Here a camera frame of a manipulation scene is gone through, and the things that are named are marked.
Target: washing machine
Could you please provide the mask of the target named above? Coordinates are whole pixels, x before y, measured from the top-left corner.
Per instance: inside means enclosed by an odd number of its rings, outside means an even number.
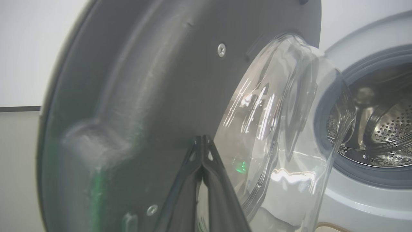
[[[91,1],[42,108],[46,230],[408,229],[398,9],[325,40],[320,0]]]

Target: screw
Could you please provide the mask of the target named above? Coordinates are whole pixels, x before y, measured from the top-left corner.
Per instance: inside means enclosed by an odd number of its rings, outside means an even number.
[[[226,54],[226,45],[224,43],[219,44],[218,46],[218,55],[219,57],[224,57]]]
[[[148,216],[152,216],[153,214],[155,214],[157,212],[157,205],[152,205],[147,209],[146,214]]]

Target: door glass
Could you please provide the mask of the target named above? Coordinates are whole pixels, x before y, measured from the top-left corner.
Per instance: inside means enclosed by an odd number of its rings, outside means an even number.
[[[253,231],[314,229],[332,154],[354,119],[348,95],[339,71],[296,35],[272,40],[251,63],[214,140]],[[198,207],[202,231],[207,214]]]

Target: stainless steel drum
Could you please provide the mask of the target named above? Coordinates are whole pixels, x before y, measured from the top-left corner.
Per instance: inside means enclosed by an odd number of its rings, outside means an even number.
[[[350,86],[356,121],[339,154],[368,166],[412,165],[412,71],[400,65],[370,73]],[[326,125],[333,142],[337,110]]]

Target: washing machine door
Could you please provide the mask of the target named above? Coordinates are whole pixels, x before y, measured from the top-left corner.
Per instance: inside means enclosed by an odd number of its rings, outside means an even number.
[[[153,231],[193,138],[210,135],[253,230],[310,231],[351,120],[320,22],[320,0],[90,2],[42,109],[46,230]]]

